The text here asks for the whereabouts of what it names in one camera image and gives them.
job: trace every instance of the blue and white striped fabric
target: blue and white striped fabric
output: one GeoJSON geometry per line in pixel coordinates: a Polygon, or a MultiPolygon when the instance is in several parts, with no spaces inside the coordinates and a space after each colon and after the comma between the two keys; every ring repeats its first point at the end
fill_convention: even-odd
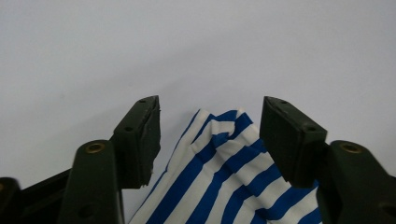
{"type": "Polygon", "coordinates": [[[200,110],[131,223],[319,223],[316,188],[285,182],[242,110],[200,110]]]}

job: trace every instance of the striped fabric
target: striped fabric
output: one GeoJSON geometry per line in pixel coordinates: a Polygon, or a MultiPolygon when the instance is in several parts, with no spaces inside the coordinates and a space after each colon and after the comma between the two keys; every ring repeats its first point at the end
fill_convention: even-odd
{"type": "Polygon", "coordinates": [[[285,182],[242,110],[200,110],[131,223],[319,223],[316,188],[285,182]]]}

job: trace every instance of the white background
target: white background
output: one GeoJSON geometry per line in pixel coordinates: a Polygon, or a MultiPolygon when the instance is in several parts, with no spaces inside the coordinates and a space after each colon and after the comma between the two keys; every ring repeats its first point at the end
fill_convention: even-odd
{"type": "MultiPolygon", "coordinates": [[[[395,1],[110,2],[0,1],[0,176],[26,188],[68,169],[154,94],[150,186],[199,108],[242,106],[259,126],[264,95],[396,175],[395,1]]],[[[127,220],[150,186],[124,191],[127,220]]]]}

